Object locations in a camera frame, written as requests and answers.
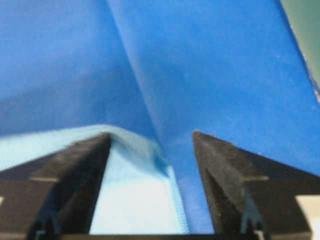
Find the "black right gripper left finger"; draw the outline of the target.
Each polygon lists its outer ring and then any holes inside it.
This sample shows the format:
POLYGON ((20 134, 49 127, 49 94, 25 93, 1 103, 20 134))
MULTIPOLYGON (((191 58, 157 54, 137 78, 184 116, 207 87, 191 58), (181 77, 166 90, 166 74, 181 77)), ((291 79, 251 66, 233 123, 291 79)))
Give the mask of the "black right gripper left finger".
POLYGON ((112 138, 102 133, 0 172, 0 237, 88 234, 112 138))

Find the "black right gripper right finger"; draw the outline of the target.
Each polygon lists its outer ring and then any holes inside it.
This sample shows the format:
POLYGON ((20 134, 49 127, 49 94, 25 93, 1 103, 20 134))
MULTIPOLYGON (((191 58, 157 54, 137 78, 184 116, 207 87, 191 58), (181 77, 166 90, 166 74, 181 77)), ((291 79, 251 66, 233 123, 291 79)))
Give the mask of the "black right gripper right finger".
POLYGON ((319 176, 199 131, 192 140, 217 236, 319 239, 319 176))

